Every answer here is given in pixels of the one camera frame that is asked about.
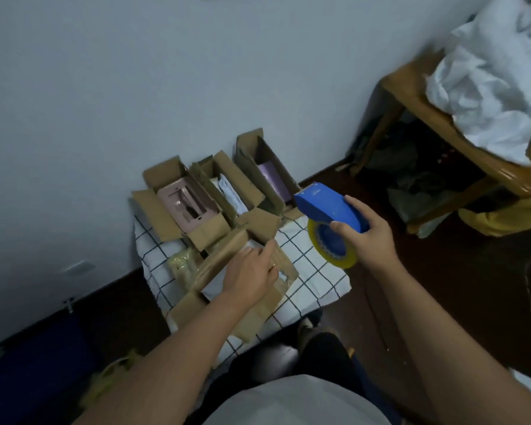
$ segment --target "wooden table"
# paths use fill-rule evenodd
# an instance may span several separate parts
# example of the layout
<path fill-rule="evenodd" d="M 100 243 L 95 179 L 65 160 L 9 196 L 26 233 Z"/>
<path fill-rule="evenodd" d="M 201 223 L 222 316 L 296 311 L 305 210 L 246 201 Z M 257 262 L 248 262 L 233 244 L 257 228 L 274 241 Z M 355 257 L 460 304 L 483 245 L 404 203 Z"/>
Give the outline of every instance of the wooden table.
<path fill-rule="evenodd" d="M 407 109 L 486 173 L 484 178 L 454 196 L 450 201 L 408 222 L 409 233 L 416 233 L 423 224 L 464 207 L 499 185 L 503 185 L 520 198 L 531 197 L 531 167 L 510 163 L 474 146 L 456 129 L 450 114 L 440 111 L 427 100 L 425 76 L 432 74 L 442 56 L 442 54 L 435 54 L 417 59 L 381 80 L 382 87 L 395 97 L 394 104 L 382 116 L 368 141 L 360 162 L 350 168 L 352 176 L 361 171 L 385 137 L 389 127 Z M 527 149 L 527 156 L 531 159 L 531 143 Z"/>

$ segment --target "wall socket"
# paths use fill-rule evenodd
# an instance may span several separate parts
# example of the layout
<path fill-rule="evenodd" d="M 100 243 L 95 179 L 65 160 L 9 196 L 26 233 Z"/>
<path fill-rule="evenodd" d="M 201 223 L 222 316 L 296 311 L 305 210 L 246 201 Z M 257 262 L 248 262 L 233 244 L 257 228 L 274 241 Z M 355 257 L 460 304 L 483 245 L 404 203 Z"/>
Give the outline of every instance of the wall socket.
<path fill-rule="evenodd" d="M 71 277 L 82 276 L 88 272 L 91 272 L 95 268 L 96 265 L 84 259 L 82 261 L 79 261 L 77 264 L 73 264 L 70 267 L 67 267 L 66 269 L 62 270 L 61 274 Z"/>

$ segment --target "grid pattern tablecloth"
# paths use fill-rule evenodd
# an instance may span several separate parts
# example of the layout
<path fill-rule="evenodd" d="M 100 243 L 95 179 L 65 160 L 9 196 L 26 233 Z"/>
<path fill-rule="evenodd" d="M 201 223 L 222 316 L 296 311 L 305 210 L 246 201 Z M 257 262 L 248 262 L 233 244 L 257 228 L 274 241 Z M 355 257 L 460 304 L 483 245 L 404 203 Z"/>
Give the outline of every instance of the grid pattern tablecloth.
<path fill-rule="evenodd" d="M 326 262 L 313 248 L 307 233 L 306 216 L 290 221 L 277 232 L 275 239 L 299 272 L 283 296 L 276 311 L 265 322 L 258 336 L 249 344 L 229 336 L 220 350 L 217 365 L 232 360 L 284 326 L 297 321 L 318 307 L 338 300 L 350 291 L 350 279 L 340 268 Z M 142 259 L 144 277 L 163 315 L 167 315 L 184 296 L 166 263 L 173 254 L 186 247 L 182 240 L 161 242 L 143 215 L 134 219 L 136 249 Z"/>

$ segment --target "person's right hand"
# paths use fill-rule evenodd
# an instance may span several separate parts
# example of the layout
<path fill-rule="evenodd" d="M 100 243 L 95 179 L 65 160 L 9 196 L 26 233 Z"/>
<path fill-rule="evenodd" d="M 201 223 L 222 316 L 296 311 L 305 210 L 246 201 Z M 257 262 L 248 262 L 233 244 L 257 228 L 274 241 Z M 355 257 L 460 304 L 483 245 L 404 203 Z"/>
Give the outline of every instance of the person's right hand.
<path fill-rule="evenodd" d="M 355 247 L 358 259 L 369 270 L 379 272 L 398 263 L 394 236 L 387 221 L 360 200 L 349 195 L 344 198 L 366 218 L 370 229 L 360 234 L 344 222 L 333 221 L 331 222 L 332 230 L 346 238 Z"/>

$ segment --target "hand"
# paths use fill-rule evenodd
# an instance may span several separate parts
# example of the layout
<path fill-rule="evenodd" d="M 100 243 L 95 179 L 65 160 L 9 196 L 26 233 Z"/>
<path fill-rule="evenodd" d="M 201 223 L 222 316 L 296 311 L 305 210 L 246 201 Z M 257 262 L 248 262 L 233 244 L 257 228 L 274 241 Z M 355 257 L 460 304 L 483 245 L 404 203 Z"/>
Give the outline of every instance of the hand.
<path fill-rule="evenodd" d="M 360 200 L 349 195 L 346 195 L 344 199 L 366 218 L 370 229 L 360 234 L 343 222 L 333 221 L 331 222 L 332 230 L 346 238 L 355 247 L 358 259 L 370 271 L 383 271 L 398 263 L 394 236 L 387 221 Z"/>
<path fill-rule="evenodd" d="M 263 249 L 245 248 L 234 256 L 227 266 L 222 292 L 232 295 L 235 304 L 247 310 L 268 293 L 277 278 L 277 266 L 269 268 L 275 240 L 269 240 Z"/>

